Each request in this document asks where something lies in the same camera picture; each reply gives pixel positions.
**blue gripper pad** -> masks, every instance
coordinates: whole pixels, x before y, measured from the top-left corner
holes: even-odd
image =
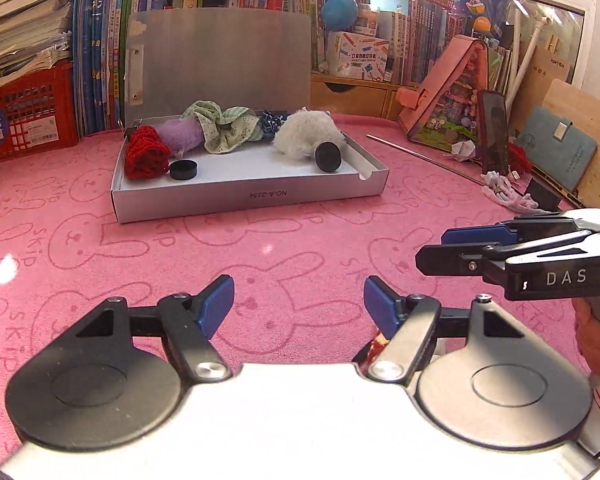
[[[369,278],[365,280],[363,297],[366,311],[374,320],[378,330],[385,338],[391,339],[401,325],[395,311],[395,298],[389,296]]]
[[[235,283],[231,276],[221,276],[212,283],[200,307],[198,326],[207,339],[211,339],[224,318],[234,306]]]
[[[447,229],[440,240],[447,244],[500,244],[515,245],[518,235],[506,225],[489,225]]]

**white fluffy ball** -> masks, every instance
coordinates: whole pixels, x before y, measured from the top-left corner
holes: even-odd
[[[327,113],[308,110],[289,116],[273,139],[276,149],[291,160],[315,156],[315,149],[323,142],[333,142],[342,149],[345,141]]]

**silver screw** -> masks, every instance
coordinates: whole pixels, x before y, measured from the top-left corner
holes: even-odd
[[[228,370],[222,363],[208,362],[196,366],[196,375],[201,379],[222,379]]]
[[[371,376],[378,381],[397,381],[404,375],[404,368],[392,361],[378,361],[369,368]]]

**black phone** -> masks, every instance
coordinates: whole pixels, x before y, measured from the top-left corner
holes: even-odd
[[[478,143],[482,172],[509,174],[509,123],[504,95],[491,90],[478,92]]]

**black bottle cap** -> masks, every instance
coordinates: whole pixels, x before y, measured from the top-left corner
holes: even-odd
[[[315,149],[315,163],[325,173],[333,173],[342,163],[339,147],[333,142],[323,142]]]
[[[193,160],[176,160],[169,165],[169,175],[173,180],[191,180],[198,174],[198,165]]]

